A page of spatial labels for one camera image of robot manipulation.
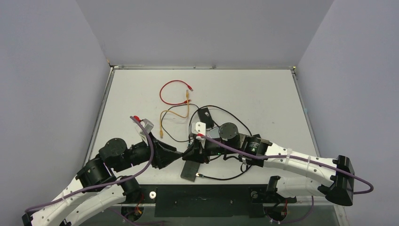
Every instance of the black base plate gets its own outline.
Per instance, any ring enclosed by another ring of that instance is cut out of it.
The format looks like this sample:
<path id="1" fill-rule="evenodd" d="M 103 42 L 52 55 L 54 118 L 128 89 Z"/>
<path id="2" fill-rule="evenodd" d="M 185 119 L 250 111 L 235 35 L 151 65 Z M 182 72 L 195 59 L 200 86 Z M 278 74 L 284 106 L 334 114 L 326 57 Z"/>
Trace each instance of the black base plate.
<path id="1" fill-rule="evenodd" d="M 156 203 L 155 217 L 264 217 L 263 203 L 275 204 L 265 196 L 254 198 L 267 185 L 140 185 L 142 203 Z M 157 193 L 155 199 L 149 193 Z M 288 198 L 289 203 L 296 198 Z"/>

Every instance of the wire clip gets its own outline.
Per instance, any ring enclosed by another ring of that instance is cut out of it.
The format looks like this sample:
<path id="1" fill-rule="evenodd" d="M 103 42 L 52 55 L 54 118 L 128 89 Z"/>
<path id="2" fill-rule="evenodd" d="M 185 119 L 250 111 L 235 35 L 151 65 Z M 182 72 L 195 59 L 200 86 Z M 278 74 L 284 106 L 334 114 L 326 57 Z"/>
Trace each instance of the wire clip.
<path id="1" fill-rule="evenodd" d="M 64 191 L 61 192 L 61 199 L 66 203 L 67 206 L 70 206 L 70 205 L 71 205 L 71 204 L 68 202 L 68 200 L 66 200 L 66 199 L 64 198 Z"/>
<path id="2" fill-rule="evenodd" d="M 292 153 L 292 149 L 291 149 L 291 148 L 287 149 L 286 162 L 284 163 L 284 168 L 283 168 L 283 170 L 287 170 L 287 166 L 288 166 L 288 162 L 289 162 L 289 157 L 290 157 L 291 153 Z"/>
<path id="3" fill-rule="evenodd" d="M 306 164 L 306 173 L 305 173 L 305 177 L 308 177 L 308 171 L 309 171 L 309 164 L 311 162 L 311 156 L 308 156 L 308 163 Z"/>

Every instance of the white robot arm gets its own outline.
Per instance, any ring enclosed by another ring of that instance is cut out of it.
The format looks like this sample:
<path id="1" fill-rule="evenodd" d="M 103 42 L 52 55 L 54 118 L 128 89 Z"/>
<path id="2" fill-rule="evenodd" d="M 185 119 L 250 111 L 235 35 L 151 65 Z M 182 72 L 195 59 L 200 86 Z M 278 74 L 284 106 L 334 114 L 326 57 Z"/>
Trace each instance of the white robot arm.
<path id="1" fill-rule="evenodd" d="M 151 163 L 153 167 L 161 169 L 181 157 L 183 160 L 189 157 L 201 159 L 197 158 L 196 154 L 209 159 L 209 156 L 213 155 L 210 153 L 211 149 L 215 147 L 205 148 L 206 142 L 216 144 L 216 148 L 221 148 L 223 151 L 238 153 L 240 161 L 244 164 L 278 168 L 301 175 L 302 177 L 296 178 L 279 176 L 270 178 L 266 193 L 281 199 L 302 195 L 325 196 L 330 202 L 350 206 L 353 203 L 353 195 L 356 194 L 353 191 L 354 178 L 364 182 L 363 179 L 354 176 L 351 162 L 345 156 L 330 159 L 305 155 L 261 139 L 259 136 L 239 134 L 238 131 L 231 130 L 231 125 L 227 128 L 223 128 L 224 125 L 220 127 L 219 132 L 224 130 L 220 133 L 223 135 L 220 136 L 221 142 L 219 142 L 200 133 L 201 128 L 206 127 L 204 123 L 193 124 L 192 132 L 199 140 L 197 144 L 202 147 L 199 152 L 193 154 L 190 149 L 180 153 L 176 148 L 158 141 L 150 133 L 153 128 L 152 123 L 148 120 L 141 122 L 139 126 L 145 132 L 140 135 L 143 140 L 147 138 L 146 142 L 127 148 L 126 143 L 120 138 L 109 140 L 100 149 L 99 155 L 88 161 L 52 202 L 45 203 L 44 208 L 22 217 L 24 226 L 78 226 L 114 204 L 125 200 L 134 202 L 140 195 L 140 186 L 136 179 L 122 177 L 123 183 L 114 184 L 117 179 L 111 168 L 120 172 L 150 160 L 148 165 Z M 358 194 L 373 190 L 369 182 L 365 183 L 370 185 L 370 189 Z M 25 212 L 43 205 L 31 207 Z"/>

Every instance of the round black motor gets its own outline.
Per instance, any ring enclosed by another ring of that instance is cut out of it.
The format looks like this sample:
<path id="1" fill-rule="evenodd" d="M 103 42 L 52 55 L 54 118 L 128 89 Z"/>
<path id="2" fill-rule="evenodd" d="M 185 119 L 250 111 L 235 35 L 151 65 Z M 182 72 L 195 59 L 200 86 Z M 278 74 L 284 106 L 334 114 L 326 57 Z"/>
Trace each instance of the round black motor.
<path id="1" fill-rule="evenodd" d="M 239 148 L 239 133 L 234 123 L 228 122 L 221 125 L 219 127 L 219 136 L 222 143 L 233 148 Z"/>

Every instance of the white table surface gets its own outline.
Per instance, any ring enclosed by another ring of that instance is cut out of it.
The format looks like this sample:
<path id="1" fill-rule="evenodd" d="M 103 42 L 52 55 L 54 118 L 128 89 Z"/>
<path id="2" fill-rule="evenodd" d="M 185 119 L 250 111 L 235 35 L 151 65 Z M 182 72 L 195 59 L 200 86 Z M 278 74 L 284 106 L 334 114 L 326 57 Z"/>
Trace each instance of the white table surface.
<path id="1" fill-rule="evenodd" d="M 141 141 L 135 124 L 129 118 L 137 115 L 154 124 L 154 136 L 159 138 L 159 114 L 170 106 L 159 98 L 160 88 L 170 80 L 183 80 L 192 86 L 192 103 L 199 107 L 216 105 L 230 111 L 242 120 L 252 134 L 259 133 L 280 146 L 316 156 L 309 127 L 289 70 L 115 70 L 104 114 L 98 129 L 93 158 L 105 143 L 114 137 L 124 139 L 128 146 Z M 171 83 L 162 92 L 166 101 L 178 103 L 185 100 L 187 87 L 179 82 Z M 186 107 L 174 108 L 184 115 Z M 229 114 L 211 108 L 212 118 L 219 124 L 233 122 L 239 132 L 245 128 Z M 189 119 L 181 119 L 167 113 L 164 127 L 178 140 L 188 136 Z M 187 143 L 173 141 L 165 132 L 161 141 L 184 152 Z M 223 161 L 222 157 L 202 164 L 199 173 L 217 178 L 229 178 L 240 173 L 241 162 L 234 159 Z M 144 163 L 116 175 L 132 175 Z M 197 178 L 195 183 L 180 178 L 184 161 L 174 161 L 164 169 L 149 167 L 137 177 L 140 184 L 267 184 L 270 176 L 295 177 L 279 169 L 252 167 L 243 176 L 229 181 Z"/>

